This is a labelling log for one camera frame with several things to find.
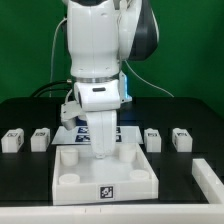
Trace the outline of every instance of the white plastic fixture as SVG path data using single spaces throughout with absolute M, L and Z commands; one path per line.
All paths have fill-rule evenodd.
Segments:
M 16 153 L 24 143 L 24 131 L 21 128 L 9 130 L 1 139 L 3 153 Z
M 30 139 L 32 152 L 46 152 L 50 144 L 50 129 L 36 129 Z
M 162 140 L 158 130 L 152 128 L 145 130 L 144 143 L 147 152 L 161 152 Z
M 67 166 L 62 156 L 67 151 L 71 155 L 71 147 L 75 156 L 79 152 L 78 163 Z M 52 185 L 54 205 L 158 198 L 158 184 L 138 144 L 116 145 L 113 155 L 104 159 L 96 159 L 89 145 L 57 147 Z
M 224 185 L 204 159 L 193 159 L 192 175 L 210 204 L 224 204 Z
M 192 152 L 193 139 L 186 129 L 173 129 L 172 142 L 178 152 Z

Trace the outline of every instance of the white tray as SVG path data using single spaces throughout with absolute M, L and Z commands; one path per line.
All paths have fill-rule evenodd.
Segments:
M 129 157 L 121 155 L 122 147 L 134 147 L 136 159 L 121 161 Z M 71 153 L 71 149 L 78 151 L 78 163 L 65 166 L 61 155 Z M 59 178 L 66 174 L 78 175 L 80 182 L 59 184 Z M 104 159 L 96 159 L 90 145 L 58 146 L 52 188 L 54 205 L 158 198 L 158 179 L 138 144 L 116 145 L 113 155 Z

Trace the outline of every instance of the white block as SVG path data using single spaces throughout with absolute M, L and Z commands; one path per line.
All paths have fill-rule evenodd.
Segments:
M 178 152 L 191 152 L 193 139 L 186 129 L 173 129 L 172 142 Z
M 36 129 L 30 141 L 32 152 L 46 152 L 50 143 L 50 129 Z
M 161 152 L 161 137 L 158 130 L 149 128 L 144 132 L 144 142 L 147 152 Z
M 3 153 L 16 153 L 24 143 L 24 131 L 21 128 L 9 130 L 1 142 Z
M 224 185 L 204 159 L 193 159 L 192 175 L 210 204 L 224 204 Z

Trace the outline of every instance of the small white block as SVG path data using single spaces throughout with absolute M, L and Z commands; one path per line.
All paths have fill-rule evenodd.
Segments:
M 191 152 L 193 139 L 186 129 L 173 129 L 172 142 L 178 152 Z
M 32 152 L 46 152 L 50 143 L 50 129 L 36 129 L 30 141 Z
M 152 128 L 145 130 L 144 142 L 147 152 L 161 152 L 162 140 L 158 130 Z
M 21 128 L 9 130 L 1 142 L 3 153 L 16 153 L 24 143 L 24 131 Z

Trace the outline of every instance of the green backdrop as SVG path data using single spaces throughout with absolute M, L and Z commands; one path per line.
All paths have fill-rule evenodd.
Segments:
M 177 97 L 195 97 L 224 117 L 224 1 L 151 0 L 160 30 L 156 52 L 130 62 L 144 79 Z M 54 31 L 66 13 L 60 0 L 0 1 L 0 101 L 29 96 L 49 82 Z M 59 32 L 54 80 L 69 77 Z M 132 96 L 167 96 L 134 77 Z

